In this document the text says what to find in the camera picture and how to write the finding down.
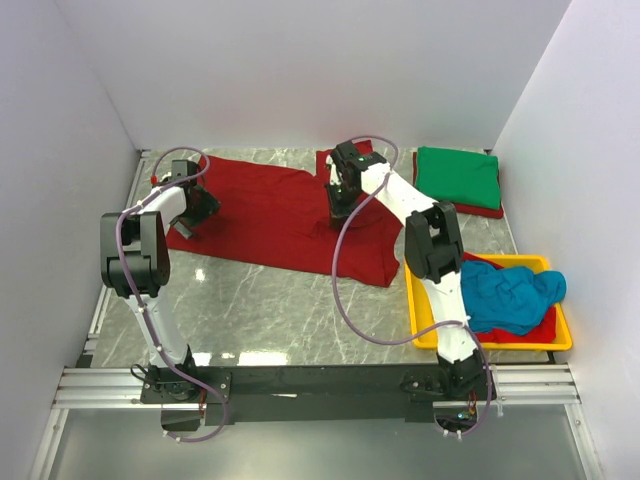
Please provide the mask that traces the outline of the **dark red t-shirt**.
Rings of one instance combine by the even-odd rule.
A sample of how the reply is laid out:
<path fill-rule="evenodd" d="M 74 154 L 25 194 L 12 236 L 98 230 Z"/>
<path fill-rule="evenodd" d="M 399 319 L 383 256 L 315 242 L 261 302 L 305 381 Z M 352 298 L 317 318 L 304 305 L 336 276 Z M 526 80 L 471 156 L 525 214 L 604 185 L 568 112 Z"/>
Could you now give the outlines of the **dark red t-shirt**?
<path fill-rule="evenodd" d="M 329 225 L 325 184 L 327 152 L 316 171 L 214 157 L 207 190 L 221 203 L 217 214 L 186 239 L 167 234 L 173 250 L 264 266 L 337 275 L 388 287 L 399 262 L 394 253 L 400 221 L 372 200 L 341 236 Z"/>

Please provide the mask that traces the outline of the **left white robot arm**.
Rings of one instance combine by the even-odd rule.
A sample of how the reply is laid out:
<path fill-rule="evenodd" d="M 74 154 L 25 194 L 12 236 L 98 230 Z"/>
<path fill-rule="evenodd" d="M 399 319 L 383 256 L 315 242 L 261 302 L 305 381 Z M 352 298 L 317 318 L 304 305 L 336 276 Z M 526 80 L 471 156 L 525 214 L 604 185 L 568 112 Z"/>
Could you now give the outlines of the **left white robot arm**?
<path fill-rule="evenodd" d="M 144 382 L 164 386 L 176 401 L 193 399 L 200 378 L 190 347 L 178 330 L 164 288 L 171 273 L 167 234 L 186 239 L 220 209 L 200 179 L 204 168 L 178 159 L 171 171 L 152 182 L 151 193 L 121 213 L 100 219 L 101 278 L 134 313 L 149 348 Z"/>

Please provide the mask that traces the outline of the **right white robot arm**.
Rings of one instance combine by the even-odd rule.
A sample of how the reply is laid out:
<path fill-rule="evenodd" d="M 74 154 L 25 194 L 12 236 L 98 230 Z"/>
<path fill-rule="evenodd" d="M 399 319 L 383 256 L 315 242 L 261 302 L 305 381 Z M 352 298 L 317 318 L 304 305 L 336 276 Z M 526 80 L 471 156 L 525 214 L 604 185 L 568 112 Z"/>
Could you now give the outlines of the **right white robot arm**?
<path fill-rule="evenodd" d="M 491 384 L 486 354 L 471 331 L 461 282 L 463 241 L 456 209 L 448 201 L 437 201 L 416 189 L 394 169 L 399 156 L 362 153 L 353 140 L 336 145 L 327 157 L 330 170 L 326 185 L 330 225 L 339 230 L 331 262 L 331 284 L 340 315 L 361 338 L 378 345 L 385 342 L 360 331 L 343 307 L 337 273 L 342 243 L 356 216 L 372 201 L 378 201 L 399 220 L 405 230 L 404 259 L 420 280 L 431 309 L 434 325 L 406 339 L 387 344 L 409 343 L 431 331 L 437 332 L 439 387 L 444 395 L 460 399 L 474 390 L 480 379 Z"/>

